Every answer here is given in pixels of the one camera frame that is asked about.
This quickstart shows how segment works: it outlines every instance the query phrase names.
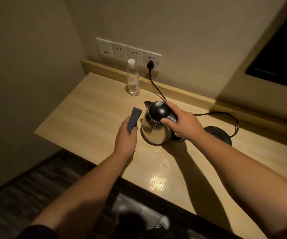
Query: desk surface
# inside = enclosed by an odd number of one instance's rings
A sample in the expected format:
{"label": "desk surface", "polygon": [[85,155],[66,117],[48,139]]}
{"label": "desk surface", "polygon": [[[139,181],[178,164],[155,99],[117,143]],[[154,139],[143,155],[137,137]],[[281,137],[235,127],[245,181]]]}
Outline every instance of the desk surface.
{"label": "desk surface", "polygon": [[[88,74],[35,133],[99,164],[113,151],[118,128],[132,108],[145,111],[145,100],[160,100],[146,90],[132,97],[125,87],[126,84],[119,81]],[[169,100],[185,111],[207,112]],[[228,134],[234,132],[234,126],[222,120],[210,116],[198,118],[203,126],[218,126]],[[286,145],[242,128],[232,142],[241,152],[287,178]],[[188,141],[154,146],[138,133],[136,152],[122,177],[242,238],[266,238],[226,192],[210,163]]]}

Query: forearm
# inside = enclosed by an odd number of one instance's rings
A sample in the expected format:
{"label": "forearm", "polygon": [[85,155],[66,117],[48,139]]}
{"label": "forearm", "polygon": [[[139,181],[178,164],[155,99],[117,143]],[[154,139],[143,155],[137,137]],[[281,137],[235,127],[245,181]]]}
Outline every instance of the forearm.
{"label": "forearm", "polygon": [[287,228],[285,178],[208,133],[192,142],[213,165],[231,197],[267,234]]}
{"label": "forearm", "polygon": [[33,221],[56,232],[78,227],[85,233],[100,216],[109,192],[128,158],[111,154],[93,170],[63,192]]}

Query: hand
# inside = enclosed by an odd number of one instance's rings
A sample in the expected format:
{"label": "hand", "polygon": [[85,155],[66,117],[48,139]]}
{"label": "hand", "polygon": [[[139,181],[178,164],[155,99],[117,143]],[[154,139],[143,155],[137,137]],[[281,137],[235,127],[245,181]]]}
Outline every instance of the hand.
{"label": "hand", "polygon": [[190,142],[202,134],[205,134],[201,123],[191,112],[182,111],[177,105],[170,101],[167,101],[167,105],[177,115],[178,120],[177,123],[174,123],[167,118],[162,118],[161,123],[169,126],[180,137],[189,140]]}
{"label": "hand", "polygon": [[127,131],[127,125],[129,120],[130,116],[127,116],[127,118],[122,122],[122,125],[118,130],[114,149],[114,153],[126,158],[129,158],[133,154],[137,145],[138,128],[134,127],[131,130],[131,134],[129,134]]}

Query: black power cord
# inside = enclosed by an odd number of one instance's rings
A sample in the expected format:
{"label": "black power cord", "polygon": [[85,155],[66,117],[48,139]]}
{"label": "black power cord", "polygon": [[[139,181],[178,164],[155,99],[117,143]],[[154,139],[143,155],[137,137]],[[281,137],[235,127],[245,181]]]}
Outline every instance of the black power cord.
{"label": "black power cord", "polygon": [[[165,101],[167,101],[167,99],[165,98],[165,96],[161,93],[161,91],[158,89],[158,87],[154,84],[154,82],[153,82],[153,80],[151,79],[151,70],[154,68],[154,64],[153,64],[153,61],[149,61],[148,62],[148,64],[147,64],[147,68],[149,69],[149,79],[150,79],[150,82],[153,84],[153,86],[158,90],[158,92],[160,93],[160,95],[163,97],[163,99],[165,100]],[[237,132],[239,131],[239,128],[240,128],[240,124],[239,124],[239,121],[235,118],[235,116],[232,116],[231,114],[229,114],[229,113],[227,113],[227,112],[208,112],[208,113],[203,113],[203,114],[193,114],[194,116],[196,116],[196,117],[198,117],[198,116],[204,116],[204,115],[210,115],[210,114],[224,114],[224,115],[227,115],[227,116],[229,116],[229,117],[232,117],[234,120],[235,120],[235,122],[236,122],[236,124],[237,124],[237,126],[236,126],[236,128],[235,128],[235,132],[234,132],[234,134],[232,135],[232,136],[229,136],[230,138],[231,137],[234,137],[236,134],[237,134]]]}

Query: electrical socket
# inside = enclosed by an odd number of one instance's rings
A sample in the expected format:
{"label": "electrical socket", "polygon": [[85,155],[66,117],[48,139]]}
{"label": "electrical socket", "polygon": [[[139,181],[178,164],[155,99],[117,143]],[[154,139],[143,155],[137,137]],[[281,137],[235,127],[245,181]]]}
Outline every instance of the electrical socket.
{"label": "electrical socket", "polygon": [[127,62],[127,46],[116,42],[111,42],[115,59]]}
{"label": "electrical socket", "polygon": [[134,48],[131,46],[127,47],[128,59],[134,59],[137,66],[143,66],[143,50]]}
{"label": "electrical socket", "polygon": [[159,71],[160,70],[160,62],[161,62],[161,54],[144,51],[143,52],[143,65],[144,65],[144,67],[147,66],[147,64],[149,63],[150,60],[155,65],[153,70]]}
{"label": "electrical socket", "polygon": [[97,40],[97,45],[99,48],[100,55],[113,58],[114,52],[113,52],[113,48],[111,46],[111,41],[104,40],[101,38],[96,38],[96,40]]}

